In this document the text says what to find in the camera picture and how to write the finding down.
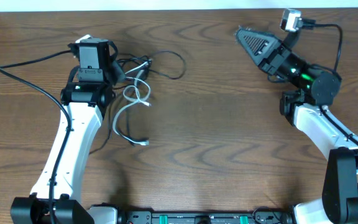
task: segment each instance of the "green light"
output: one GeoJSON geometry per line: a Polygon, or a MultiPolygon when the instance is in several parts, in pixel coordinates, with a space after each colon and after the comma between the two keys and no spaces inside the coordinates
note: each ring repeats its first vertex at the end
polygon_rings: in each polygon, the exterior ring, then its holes
{"type": "Polygon", "coordinates": [[[311,82],[313,82],[314,81],[314,79],[313,78],[311,78],[309,75],[307,75],[307,74],[301,74],[301,77],[303,78],[303,79],[305,79],[305,80],[309,80],[309,81],[311,81],[311,82]]]}
{"type": "Polygon", "coordinates": [[[160,224],[168,224],[168,216],[160,215],[160,224]]]}
{"type": "Polygon", "coordinates": [[[240,216],[240,224],[248,224],[248,217],[247,216],[240,216]]]}

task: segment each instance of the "wood grain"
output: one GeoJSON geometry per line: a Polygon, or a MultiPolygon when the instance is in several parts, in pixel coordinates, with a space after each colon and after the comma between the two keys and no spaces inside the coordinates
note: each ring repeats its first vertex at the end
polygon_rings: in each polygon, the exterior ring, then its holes
{"type": "MultiPolygon", "coordinates": [[[[238,25],[280,37],[282,11],[142,11],[0,13],[0,65],[65,50],[84,34],[115,41],[136,55],[174,50],[188,62],[181,80],[151,75],[152,107],[131,110],[132,133],[150,137],[132,147],[113,136],[92,154],[83,182],[84,207],[111,202],[154,210],[252,210],[284,207],[321,195],[326,161],[278,112],[282,91],[236,45],[238,25]]],[[[339,73],[344,81],[331,110],[358,134],[358,9],[307,9],[305,17],[344,29],[339,73]]],[[[332,66],[333,29],[304,32],[295,52],[332,66]]],[[[59,96],[69,56],[12,68],[59,96]]],[[[180,72],[175,57],[154,69],[180,72]]],[[[14,197],[25,197],[45,165],[56,135],[58,108],[40,93],[0,74],[0,223],[10,223],[14,197]]],[[[106,122],[93,149],[102,145],[106,122]]]]}

